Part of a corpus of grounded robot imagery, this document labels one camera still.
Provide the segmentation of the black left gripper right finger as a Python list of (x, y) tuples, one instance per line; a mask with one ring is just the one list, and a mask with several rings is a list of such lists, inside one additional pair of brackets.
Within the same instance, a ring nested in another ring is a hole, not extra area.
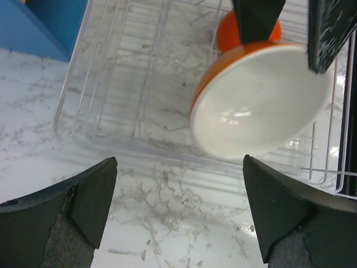
[(268, 267), (356, 267), (356, 201), (292, 179), (249, 155), (243, 175)]

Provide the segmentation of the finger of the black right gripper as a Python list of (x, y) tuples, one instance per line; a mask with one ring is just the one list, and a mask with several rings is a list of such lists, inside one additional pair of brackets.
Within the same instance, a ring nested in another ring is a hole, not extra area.
[(242, 45), (268, 41), (286, 0), (232, 0)]
[(317, 74), (326, 73), (355, 30), (355, 0), (309, 0), (309, 69)]

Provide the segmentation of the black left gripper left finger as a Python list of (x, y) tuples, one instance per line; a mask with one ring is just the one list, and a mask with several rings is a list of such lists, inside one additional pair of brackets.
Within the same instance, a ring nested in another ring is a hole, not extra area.
[(1, 204), (1, 267), (91, 267), (117, 178), (107, 158), (71, 178)]

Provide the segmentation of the orange plastic bowl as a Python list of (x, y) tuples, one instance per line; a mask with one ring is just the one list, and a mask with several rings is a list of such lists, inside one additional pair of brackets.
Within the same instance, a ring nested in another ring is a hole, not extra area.
[(216, 32), (217, 47), (222, 54), (241, 46), (252, 52), (253, 50), (262, 49), (265, 46), (269, 47), (272, 42), (281, 41), (281, 38), (281, 24), (279, 20), (277, 20), (269, 36), (269, 39), (249, 42), (242, 45), (238, 30), (237, 18), (234, 10), (231, 10), (224, 16)]

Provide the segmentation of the orange bowl white inside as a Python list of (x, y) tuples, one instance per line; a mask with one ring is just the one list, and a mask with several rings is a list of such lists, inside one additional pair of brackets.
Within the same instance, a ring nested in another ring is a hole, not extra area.
[(239, 160), (297, 137), (327, 105), (333, 72), (308, 68), (306, 48), (259, 41), (221, 54), (201, 77), (190, 108), (194, 144)]

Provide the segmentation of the white wire dish rack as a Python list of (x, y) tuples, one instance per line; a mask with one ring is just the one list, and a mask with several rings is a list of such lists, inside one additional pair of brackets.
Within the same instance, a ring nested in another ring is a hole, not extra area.
[[(228, 1), (95, 1), (81, 41), (72, 132), (108, 147), (238, 172), (199, 148), (189, 129), (195, 88), (219, 56)], [(333, 193), (356, 196), (356, 43), (335, 60), (332, 96), (316, 121), (261, 159)]]

